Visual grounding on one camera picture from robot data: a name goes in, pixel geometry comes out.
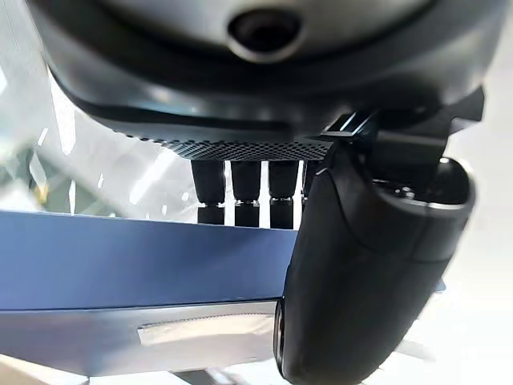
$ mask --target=white label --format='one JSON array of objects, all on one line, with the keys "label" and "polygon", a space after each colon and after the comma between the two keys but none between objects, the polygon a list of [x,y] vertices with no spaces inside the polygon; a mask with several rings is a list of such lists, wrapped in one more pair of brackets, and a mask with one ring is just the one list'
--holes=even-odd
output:
[{"label": "white label", "polygon": [[272,333],[274,317],[271,314],[234,314],[219,317],[185,319],[141,326],[137,331],[146,347],[166,342],[228,334]]}]

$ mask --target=black plastic cover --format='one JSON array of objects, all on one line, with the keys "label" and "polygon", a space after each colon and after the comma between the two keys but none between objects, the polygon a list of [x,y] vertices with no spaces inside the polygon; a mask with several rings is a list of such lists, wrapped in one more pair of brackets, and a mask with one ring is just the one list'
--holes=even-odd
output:
[{"label": "black plastic cover", "polygon": [[350,49],[256,65],[163,43],[99,2],[28,4],[72,100],[108,127],[168,144],[287,143],[322,133],[348,111],[456,103],[481,85],[507,14],[507,0],[439,0]]},{"label": "black plastic cover", "polygon": [[379,367],[436,288],[475,201],[453,160],[442,160],[441,180],[421,201],[373,184],[349,146],[330,159],[285,282],[275,349],[295,384],[354,385]]}]

